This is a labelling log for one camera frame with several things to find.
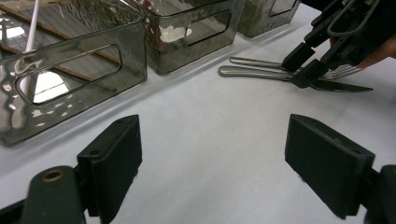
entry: clear plastic bin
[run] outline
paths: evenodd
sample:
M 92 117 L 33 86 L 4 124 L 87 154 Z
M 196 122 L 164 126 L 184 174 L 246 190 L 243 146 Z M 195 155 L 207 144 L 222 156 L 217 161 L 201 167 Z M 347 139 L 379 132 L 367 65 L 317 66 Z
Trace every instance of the clear plastic bin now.
M 231 45 L 245 0 L 125 0 L 147 16 L 148 65 L 168 74 Z
M 248 37 L 261 35 L 291 22 L 300 0 L 246 0 L 238 32 Z
M 0 144 L 13 145 L 147 79 L 144 16 L 119 0 L 0 5 Z

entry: knife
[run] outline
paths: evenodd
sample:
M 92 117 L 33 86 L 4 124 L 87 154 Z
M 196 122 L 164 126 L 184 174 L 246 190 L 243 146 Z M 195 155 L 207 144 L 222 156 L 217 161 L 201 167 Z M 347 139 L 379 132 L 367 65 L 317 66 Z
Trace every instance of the knife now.
M 267 71 L 254 68 L 238 67 L 225 65 L 219 68 L 219 75 L 222 77 L 262 77 L 282 81 L 290 81 L 292 74 Z M 355 86 L 340 82 L 317 80 L 311 85 L 311 88 L 317 91 L 339 91 L 339 92 L 365 92 L 372 91 L 372 88 Z

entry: robotic arm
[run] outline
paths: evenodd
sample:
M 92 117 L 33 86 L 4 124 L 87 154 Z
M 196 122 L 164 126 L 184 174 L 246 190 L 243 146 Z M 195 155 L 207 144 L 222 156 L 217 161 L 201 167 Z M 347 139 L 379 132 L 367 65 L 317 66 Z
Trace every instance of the robotic arm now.
M 81 224 L 84 211 L 110 223 L 142 162 L 139 117 L 114 121 L 77 156 L 78 165 L 37 174 L 26 199 L 0 210 L 2 224 Z
M 334 44 L 293 77 L 299 88 L 309 87 L 329 69 L 343 64 L 358 65 L 396 34 L 396 0 L 334 0 L 312 21 L 313 30 L 304 42 L 283 61 L 282 66 L 295 72 L 324 41 Z
M 372 168 L 375 154 L 324 123 L 290 115 L 285 160 L 338 217 L 396 224 L 396 165 Z

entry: white stick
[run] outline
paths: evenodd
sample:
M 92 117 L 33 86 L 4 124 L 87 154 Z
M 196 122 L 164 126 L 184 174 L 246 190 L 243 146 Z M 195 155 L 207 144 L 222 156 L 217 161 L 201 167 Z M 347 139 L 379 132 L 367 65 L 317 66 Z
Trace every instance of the white stick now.
M 30 23 L 29 36 L 27 37 L 25 52 L 32 50 L 35 43 L 35 29 L 37 25 L 39 3 L 40 0 L 35 0 L 35 9 L 33 10 L 33 17 Z M 29 79 L 30 79 L 29 77 L 26 77 L 21 81 L 21 90 L 23 91 L 24 94 L 27 94 L 29 90 Z

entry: metal fork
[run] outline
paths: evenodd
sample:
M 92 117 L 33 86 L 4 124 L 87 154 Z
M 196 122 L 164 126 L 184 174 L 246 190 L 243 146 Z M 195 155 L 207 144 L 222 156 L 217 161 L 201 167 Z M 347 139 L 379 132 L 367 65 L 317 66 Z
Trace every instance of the metal fork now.
M 222 77 L 263 77 L 282 81 L 290 81 L 294 76 L 284 72 L 274 72 L 268 70 L 238 67 L 238 66 L 221 66 L 219 75 Z M 339 92 L 365 92 L 373 89 L 361 86 L 355 86 L 345 83 L 339 83 L 329 80 L 317 80 L 311 85 L 311 88 L 317 91 L 339 91 Z
M 295 73 L 290 73 L 285 68 L 282 67 L 281 63 L 272 63 L 272 62 L 266 62 L 266 61 L 260 61 L 260 60 L 254 60 L 254 59 L 246 59 L 246 58 L 237 58 L 237 57 L 230 57 L 230 62 L 231 63 L 236 63 L 236 64 L 242 64 L 242 65 L 250 65 L 250 66 L 256 66 L 256 67 L 263 67 L 263 68 L 268 68 L 268 69 L 276 69 L 277 71 L 283 71 L 286 74 L 290 75 L 296 75 L 303 67 L 300 67 L 299 70 L 297 70 Z M 355 66 L 351 66 L 349 64 L 346 65 L 341 65 L 335 70 L 331 70 L 326 73 L 321 79 L 323 80 L 335 80 L 341 77 L 347 77 L 350 75 L 353 75 L 355 73 L 358 73 L 359 71 L 363 70 L 362 68 L 357 68 Z

